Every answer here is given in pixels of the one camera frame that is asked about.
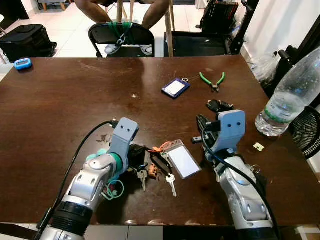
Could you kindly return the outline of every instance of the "key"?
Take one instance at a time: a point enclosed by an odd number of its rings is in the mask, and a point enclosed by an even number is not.
[[[177,192],[176,192],[176,188],[175,188],[175,184],[174,184],[174,181],[176,180],[175,175],[169,173],[169,176],[166,176],[165,179],[170,184],[173,196],[176,197]]]
[[[137,173],[137,175],[138,175],[138,178],[141,180],[142,188],[143,188],[143,191],[145,192],[146,191],[146,178],[148,176],[148,173],[146,170],[141,170]]]

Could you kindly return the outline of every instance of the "sneaker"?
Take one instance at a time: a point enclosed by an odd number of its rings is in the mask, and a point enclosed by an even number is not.
[[[108,55],[112,55],[112,54],[115,54],[116,52],[119,51],[119,49],[121,48],[121,46],[117,46],[115,44],[108,44],[106,47],[105,47],[105,50],[104,52]]]
[[[144,55],[152,55],[152,45],[140,45],[140,49],[141,49],[141,52],[144,54]]]

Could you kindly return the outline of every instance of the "person's leg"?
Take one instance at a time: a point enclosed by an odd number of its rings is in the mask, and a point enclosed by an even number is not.
[[[142,0],[146,4],[151,4],[145,13],[142,26],[145,29],[152,28],[165,15],[169,9],[170,0]]]
[[[74,0],[76,6],[92,21],[98,23],[112,22],[108,14],[98,4],[106,5],[111,0]]]

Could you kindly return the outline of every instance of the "robotic hand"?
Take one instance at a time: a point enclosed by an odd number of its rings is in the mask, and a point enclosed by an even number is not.
[[[246,131],[246,115],[240,110],[225,111],[210,122],[197,116],[206,159],[213,163],[217,182],[227,195],[235,229],[240,240],[277,240],[279,232],[271,208],[257,186],[257,179],[243,159],[236,155],[237,144]]]
[[[55,209],[52,224],[37,235],[41,240],[84,240],[104,186],[128,168],[130,143],[138,130],[138,124],[132,120],[124,117],[119,121],[110,149],[87,158]]]

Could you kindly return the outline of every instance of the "person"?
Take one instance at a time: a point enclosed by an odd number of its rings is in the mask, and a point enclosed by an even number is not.
[[[104,11],[98,4],[109,7],[117,0],[74,0],[76,6],[92,21],[98,23],[112,22],[106,11]],[[139,0],[145,4],[151,4],[145,13],[142,21],[142,27],[145,29],[152,28],[166,13],[169,8],[170,0]],[[141,51],[145,55],[152,54],[151,45],[141,45]],[[115,44],[109,44],[105,48],[105,53],[108,55],[115,54],[120,49]]]

